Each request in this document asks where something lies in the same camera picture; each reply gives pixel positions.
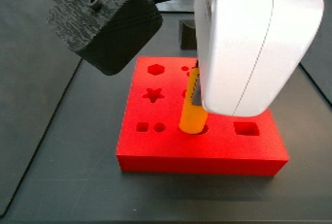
red foam block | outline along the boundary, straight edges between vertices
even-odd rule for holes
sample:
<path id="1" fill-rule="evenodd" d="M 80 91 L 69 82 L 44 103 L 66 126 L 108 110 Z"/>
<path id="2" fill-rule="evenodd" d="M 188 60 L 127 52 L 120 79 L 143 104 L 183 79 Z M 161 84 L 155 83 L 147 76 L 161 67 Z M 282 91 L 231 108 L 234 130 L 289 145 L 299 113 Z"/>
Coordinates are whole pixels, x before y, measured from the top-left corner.
<path id="1" fill-rule="evenodd" d="M 273 176 L 289 156 L 270 111 L 248 118 L 208 114 L 202 134 L 180 131 L 194 63 L 194 58 L 139 58 L 116 148 L 121 171 Z"/>

yellow pencil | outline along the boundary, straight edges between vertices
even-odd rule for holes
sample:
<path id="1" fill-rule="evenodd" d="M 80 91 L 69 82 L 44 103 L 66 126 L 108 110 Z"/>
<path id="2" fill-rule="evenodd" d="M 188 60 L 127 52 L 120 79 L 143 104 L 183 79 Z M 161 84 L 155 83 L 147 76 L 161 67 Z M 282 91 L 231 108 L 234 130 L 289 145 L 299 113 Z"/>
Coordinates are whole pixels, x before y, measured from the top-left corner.
<path id="1" fill-rule="evenodd" d="M 180 130 L 188 134 L 198 134 L 203 130 L 204 122 L 207 119 L 207 111 L 202 106 L 195 106 L 191 103 L 194 86 L 198 83 L 199 69 L 194 67 L 190 70 L 188 82 L 186 86 L 186 97 L 182 109 Z"/>

square hole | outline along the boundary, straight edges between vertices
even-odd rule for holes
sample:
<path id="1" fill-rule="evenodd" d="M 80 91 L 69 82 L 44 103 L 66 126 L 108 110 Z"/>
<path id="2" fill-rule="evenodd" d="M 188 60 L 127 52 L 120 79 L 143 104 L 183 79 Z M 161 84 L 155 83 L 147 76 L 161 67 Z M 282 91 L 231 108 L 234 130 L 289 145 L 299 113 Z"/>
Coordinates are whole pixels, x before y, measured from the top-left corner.
<path id="1" fill-rule="evenodd" d="M 136 125 L 136 131 L 137 132 L 147 132 L 148 130 L 148 123 L 147 122 L 139 122 Z"/>
<path id="2" fill-rule="evenodd" d="M 254 122 L 232 122 L 236 135 L 259 136 L 259 129 Z"/>

black robot arm part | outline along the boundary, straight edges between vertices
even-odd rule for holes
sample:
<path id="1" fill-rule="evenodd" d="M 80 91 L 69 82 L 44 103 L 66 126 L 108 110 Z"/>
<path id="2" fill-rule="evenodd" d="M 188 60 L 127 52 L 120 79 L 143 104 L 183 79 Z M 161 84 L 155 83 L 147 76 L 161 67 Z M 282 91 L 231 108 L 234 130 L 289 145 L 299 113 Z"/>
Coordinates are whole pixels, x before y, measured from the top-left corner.
<path id="1" fill-rule="evenodd" d="M 121 71 L 161 25 L 168 0 L 54 0 L 48 23 L 68 48 L 105 75 Z"/>

circle hole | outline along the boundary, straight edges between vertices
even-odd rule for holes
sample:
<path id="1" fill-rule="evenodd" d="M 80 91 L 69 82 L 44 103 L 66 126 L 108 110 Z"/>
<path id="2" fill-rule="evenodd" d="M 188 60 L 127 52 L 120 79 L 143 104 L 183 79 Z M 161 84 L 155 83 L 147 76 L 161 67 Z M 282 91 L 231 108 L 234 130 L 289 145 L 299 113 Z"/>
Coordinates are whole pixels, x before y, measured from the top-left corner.
<path id="1" fill-rule="evenodd" d="M 152 129 L 153 129 L 153 131 L 155 131 L 156 133 L 161 133 L 161 132 L 164 131 L 164 129 L 165 129 L 165 126 L 164 126 L 163 123 L 156 123 L 156 124 L 153 125 Z"/>
<path id="2" fill-rule="evenodd" d="M 208 127 L 207 127 L 207 125 L 203 125 L 202 132 L 200 132 L 200 133 L 198 133 L 196 135 L 203 135 L 203 134 L 206 134 L 206 133 L 207 133 L 207 131 L 208 131 Z"/>

